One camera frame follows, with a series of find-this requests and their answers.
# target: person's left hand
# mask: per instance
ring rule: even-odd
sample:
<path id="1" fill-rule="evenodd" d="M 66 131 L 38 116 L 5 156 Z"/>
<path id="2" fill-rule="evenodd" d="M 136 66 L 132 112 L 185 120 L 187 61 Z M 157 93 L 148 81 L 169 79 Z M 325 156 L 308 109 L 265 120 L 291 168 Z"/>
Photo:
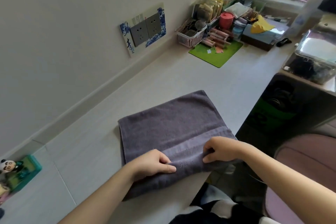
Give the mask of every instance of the person's left hand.
<path id="1" fill-rule="evenodd" d="M 137 157 L 127 163 L 126 166 L 129 166 L 134 172 L 134 181 L 138 181 L 157 173 L 170 174 L 176 172 L 176 167 L 168 164 L 170 162 L 165 154 L 155 149 Z"/>

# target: gray towel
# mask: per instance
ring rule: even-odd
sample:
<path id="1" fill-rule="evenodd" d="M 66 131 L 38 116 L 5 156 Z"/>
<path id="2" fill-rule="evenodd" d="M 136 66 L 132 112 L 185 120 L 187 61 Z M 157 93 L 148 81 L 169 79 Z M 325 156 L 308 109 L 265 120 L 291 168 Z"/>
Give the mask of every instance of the gray towel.
<path id="1" fill-rule="evenodd" d="M 118 123 L 124 163 L 157 149 L 176 167 L 174 174 L 157 174 L 134 183 L 124 200 L 168 187 L 195 173 L 226 167 L 230 162 L 204 164 L 203 146 L 213 136 L 236 140 L 203 90 L 126 116 Z"/>

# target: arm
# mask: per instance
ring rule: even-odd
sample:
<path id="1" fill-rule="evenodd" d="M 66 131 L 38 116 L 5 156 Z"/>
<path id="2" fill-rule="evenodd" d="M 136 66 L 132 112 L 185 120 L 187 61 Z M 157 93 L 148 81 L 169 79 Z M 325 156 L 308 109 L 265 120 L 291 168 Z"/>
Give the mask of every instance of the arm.
<path id="1" fill-rule="evenodd" d="M 336 193 L 301 175 L 254 146 L 225 137 L 213 137 L 204 150 L 214 153 L 203 162 L 239 158 L 269 186 L 306 224 L 336 223 Z"/>
<path id="2" fill-rule="evenodd" d="M 151 150 L 116 172 L 58 224 L 105 224 L 134 181 L 156 173 L 174 173 L 176 167 L 162 152 Z"/>

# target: red container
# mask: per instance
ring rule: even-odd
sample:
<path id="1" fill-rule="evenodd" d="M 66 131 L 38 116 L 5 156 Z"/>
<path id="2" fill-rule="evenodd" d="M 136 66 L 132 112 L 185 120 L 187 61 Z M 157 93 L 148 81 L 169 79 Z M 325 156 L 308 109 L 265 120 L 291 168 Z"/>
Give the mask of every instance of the red container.
<path id="1" fill-rule="evenodd" d="M 232 25 L 234 15 L 232 13 L 222 13 L 219 18 L 219 26 L 223 29 L 229 29 Z"/>

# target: green cutting board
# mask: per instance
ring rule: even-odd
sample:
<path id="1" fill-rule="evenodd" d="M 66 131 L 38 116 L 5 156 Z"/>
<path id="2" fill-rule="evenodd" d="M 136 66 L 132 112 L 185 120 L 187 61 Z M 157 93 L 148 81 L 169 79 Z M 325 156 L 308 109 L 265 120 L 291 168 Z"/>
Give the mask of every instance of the green cutting board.
<path id="1" fill-rule="evenodd" d="M 231 45 L 227 47 L 226 50 L 223 50 L 223 53 L 216 53 L 215 47 L 208 47 L 204 44 L 199 43 L 195 46 L 194 49 L 190 50 L 190 54 L 203 59 L 204 61 L 214 65 L 216 67 L 221 67 L 229 60 L 241 47 L 243 43 L 233 41 Z"/>

